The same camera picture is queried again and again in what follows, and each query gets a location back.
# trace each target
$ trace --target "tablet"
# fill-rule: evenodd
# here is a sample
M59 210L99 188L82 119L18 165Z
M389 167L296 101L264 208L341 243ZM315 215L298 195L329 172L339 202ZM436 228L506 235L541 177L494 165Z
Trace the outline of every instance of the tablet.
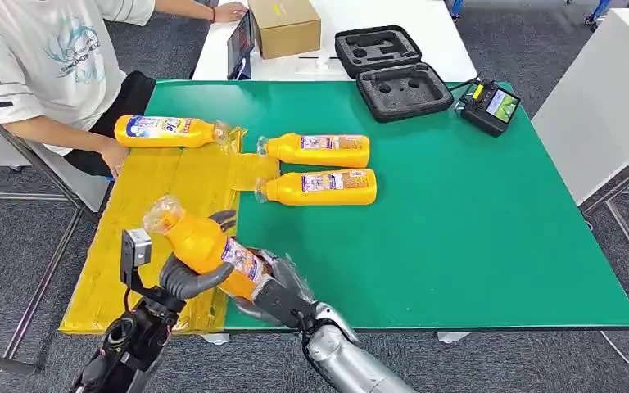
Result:
M254 49L251 11L247 10L238 27L228 39L228 79L247 79L249 56Z

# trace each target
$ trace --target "white t-shirt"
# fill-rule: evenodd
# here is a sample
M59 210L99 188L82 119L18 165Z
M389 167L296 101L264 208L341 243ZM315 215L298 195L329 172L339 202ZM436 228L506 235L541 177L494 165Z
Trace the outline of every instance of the white t-shirt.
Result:
M102 19L145 25L154 6L155 0L0 0L0 124L45 115L91 129L126 77Z

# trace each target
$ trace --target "bottle label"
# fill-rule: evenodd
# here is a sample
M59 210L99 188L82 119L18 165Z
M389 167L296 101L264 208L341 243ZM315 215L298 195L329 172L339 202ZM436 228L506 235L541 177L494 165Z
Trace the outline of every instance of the bottle label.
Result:
M247 248L235 242L231 237L225 242L225 248L220 258L228 262L238 271L256 282L264 273L264 263Z
M307 135L300 137L300 147L307 150L360 149L360 135Z
M126 124L126 134L134 138L167 138L186 135L188 119L177 117L131 116Z
M363 170L342 170L329 174L303 174L302 191L318 192L363 188L368 186L368 177Z

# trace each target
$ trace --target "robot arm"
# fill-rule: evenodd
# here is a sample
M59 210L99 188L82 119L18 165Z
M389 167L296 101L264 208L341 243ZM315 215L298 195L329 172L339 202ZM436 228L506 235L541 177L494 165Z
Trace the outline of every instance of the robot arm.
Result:
M331 305L310 303L280 282L255 290L254 303L302 335L302 352L315 371L341 393L417 393L392 370L360 348L360 339Z
M214 272L198 275L170 256L161 270L160 286L145 288L138 267L150 262L151 239L142 229L124 231L121 281L143 297L107 329L102 344L79 375L70 393L141 392L152 376L184 300L223 282L233 271L222 264ZM267 263L278 265L275 255L260 251ZM298 277L284 278L299 281ZM262 282L252 295L261 313L299 329L303 355L317 373L341 393L417 393L377 358L360 348L360 339L330 305L295 294L277 279Z

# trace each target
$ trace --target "cardboard box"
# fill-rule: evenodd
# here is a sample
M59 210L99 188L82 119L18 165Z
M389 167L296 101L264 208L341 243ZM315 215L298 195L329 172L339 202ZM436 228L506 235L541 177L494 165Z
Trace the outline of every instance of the cardboard box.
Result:
M308 0L249 0L264 59L319 50L322 21Z

